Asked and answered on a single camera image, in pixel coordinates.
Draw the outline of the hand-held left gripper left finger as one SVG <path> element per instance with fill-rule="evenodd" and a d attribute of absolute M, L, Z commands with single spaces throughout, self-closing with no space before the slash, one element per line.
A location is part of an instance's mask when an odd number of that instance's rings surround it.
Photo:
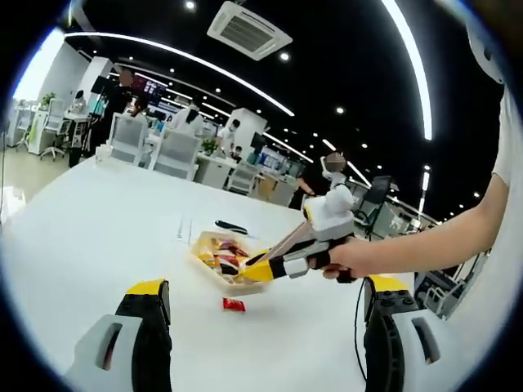
<path fill-rule="evenodd" d="M 114 314 L 77 342 L 65 374 L 74 391 L 171 391 L 172 339 L 166 279 L 128 289 Z"/>

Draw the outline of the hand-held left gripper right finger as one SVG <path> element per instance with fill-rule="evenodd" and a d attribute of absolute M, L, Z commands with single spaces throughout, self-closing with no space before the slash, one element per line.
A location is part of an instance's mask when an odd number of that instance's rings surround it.
<path fill-rule="evenodd" d="M 364 280 L 367 391 L 456 391 L 465 363 L 454 331 L 397 278 Z"/>

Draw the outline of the person's right hand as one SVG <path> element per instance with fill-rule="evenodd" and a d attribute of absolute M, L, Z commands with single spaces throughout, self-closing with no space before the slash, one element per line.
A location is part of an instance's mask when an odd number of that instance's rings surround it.
<path fill-rule="evenodd" d="M 327 279 L 336 279 L 342 272 L 350 272 L 352 278 L 393 273 L 394 257 L 390 250 L 387 241 L 373 243 L 350 239 L 329 250 L 330 263 L 323 268 L 323 275 Z"/>

